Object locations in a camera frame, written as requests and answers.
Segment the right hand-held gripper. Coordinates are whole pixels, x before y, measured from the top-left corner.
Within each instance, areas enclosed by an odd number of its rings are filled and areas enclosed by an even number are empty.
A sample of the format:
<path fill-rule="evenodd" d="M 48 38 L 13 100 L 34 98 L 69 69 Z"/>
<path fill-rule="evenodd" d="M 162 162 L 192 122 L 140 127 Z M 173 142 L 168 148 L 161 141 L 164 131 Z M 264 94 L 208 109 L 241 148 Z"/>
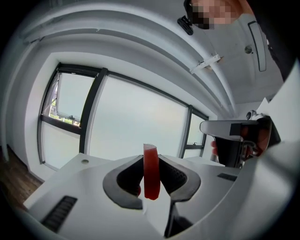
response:
<path fill-rule="evenodd" d="M 271 117 L 254 110 L 245 120 L 204 121 L 200 131 L 214 138 L 219 163 L 226 167 L 242 168 L 247 160 L 281 142 Z"/>

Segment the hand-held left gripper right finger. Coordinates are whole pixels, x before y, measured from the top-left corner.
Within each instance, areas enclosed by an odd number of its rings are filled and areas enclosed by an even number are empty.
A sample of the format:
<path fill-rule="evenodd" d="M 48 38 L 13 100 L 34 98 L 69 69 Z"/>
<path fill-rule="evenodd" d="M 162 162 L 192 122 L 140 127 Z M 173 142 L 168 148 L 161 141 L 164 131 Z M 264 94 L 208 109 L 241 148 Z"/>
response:
<path fill-rule="evenodd" d="M 170 209 L 164 237 L 170 238 L 191 227 L 193 223 L 181 216 L 176 203 L 187 202 L 197 192 L 201 179 L 194 171 L 159 155 L 160 180 L 170 196 Z"/>

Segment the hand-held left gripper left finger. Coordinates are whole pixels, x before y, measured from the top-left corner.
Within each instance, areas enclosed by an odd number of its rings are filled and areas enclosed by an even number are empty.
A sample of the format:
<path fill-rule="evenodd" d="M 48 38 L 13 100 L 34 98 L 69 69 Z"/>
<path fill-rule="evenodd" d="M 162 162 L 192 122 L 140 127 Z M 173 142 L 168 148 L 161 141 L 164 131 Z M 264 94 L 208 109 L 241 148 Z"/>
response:
<path fill-rule="evenodd" d="M 143 176 L 143 156 L 139 155 L 107 173 L 103 179 L 103 190 L 118 206 L 142 210 L 143 202 L 138 196 Z"/>

